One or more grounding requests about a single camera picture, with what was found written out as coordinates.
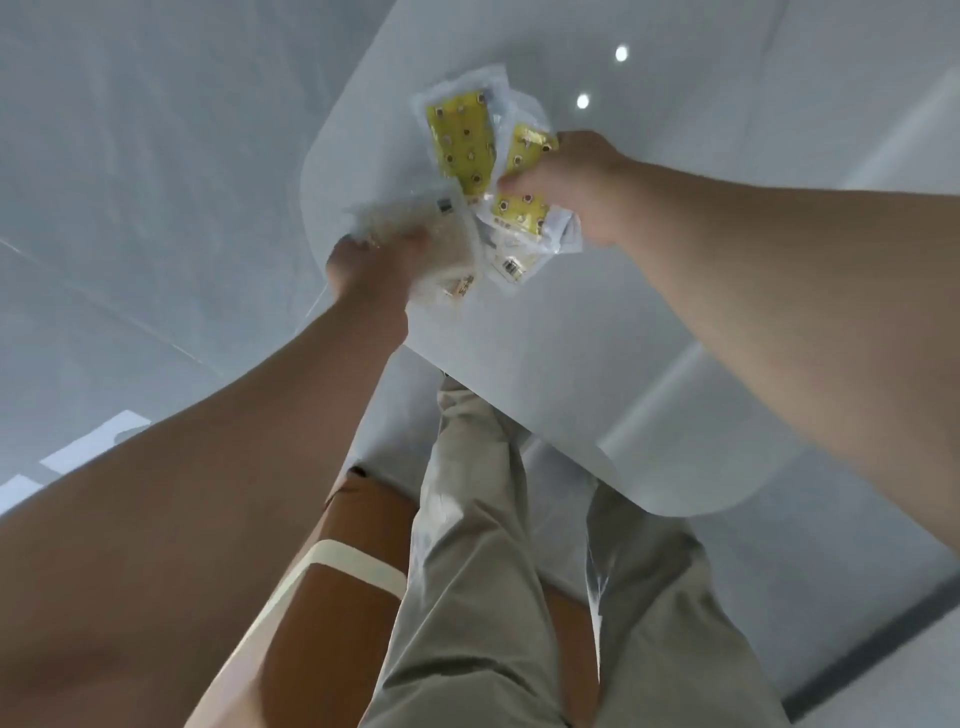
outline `khaki pants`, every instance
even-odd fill
[[[450,379],[439,398],[409,584],[361,725],[566,725],[508,425]],[[600,665],[594,725],[788,725],[717,606],[704,552],[683,521],[647,514],[601,484],[587,526]]]

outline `hand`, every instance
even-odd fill
[[[426,231],[419,229],[374,246],[349,235],[333,247],[326,262],[326,277],[337,298],[362,289],[383,293],[406,304],[420,259],[430,244]]]
[[[630,209],[636,162],[597,132],[560,134],[560,149],[536,166],[500,181],[512,195],[541,195],[551,205],[576,212],[584,236],[598,245],[621,242]]]

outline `gray floor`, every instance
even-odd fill
[[[300,164],[389,7],[4,4],[0,483],[49,482],[38,461],[53,450],[124,409],[162,419],[302,326],[324,282],[301,227]],[[353,456],[416,483],[439,377],[398,352]],[[541,560],[575,572],[588,487],[569,464],[533,459]],[[815,450],[696,528],[784,693],[957,569]]]

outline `person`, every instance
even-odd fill
[[[960,199],[720,182],[596,133],[504,186],[574,210],[757,396],[960,546]],[[184,722],[316,523],[424,246],[341,241],[336,303],[300,336],[0,521],[0,723]],[[454,382],[441,401],[365,722],[562,725],[516,454],[484,402]],[[602,486],[588,520],[597,724],[783,723],[682,524]]]

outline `clear plastic packaging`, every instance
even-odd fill
[[[549,206],[535,195],[510,196],[497,190],[497,183],[505,174],[527,169],[559,146],[557,137],[550,131],[546,113],[535,98],[511,90],[507,101],[496,129],[498,154],[491,183],[483,201],[474,206],[477,217],[534,249],[552,254],[579,251],[582,249],[579,235],[568,235],[564,246],[564,233],[573,218],[572,212]]]
[[[439,180],[409,195],[352,208],[354,235],[389,245],[411,228],[424,227],[430,248],[420,264],[411,300],[436,303],[463,298],[486,266],[484,244],[460,185]]]
[[[496,286],[514,295],[519,287],[532,278],[553,257],[553,254],[531,248],[499,228],[480,224],[487,258],[485,272]]]
[[[430,157],[444,177],[460,183],[471,204],[490,186],[496,160],[494,130],[509,93],[506,67],[490,65],[410,99]]]

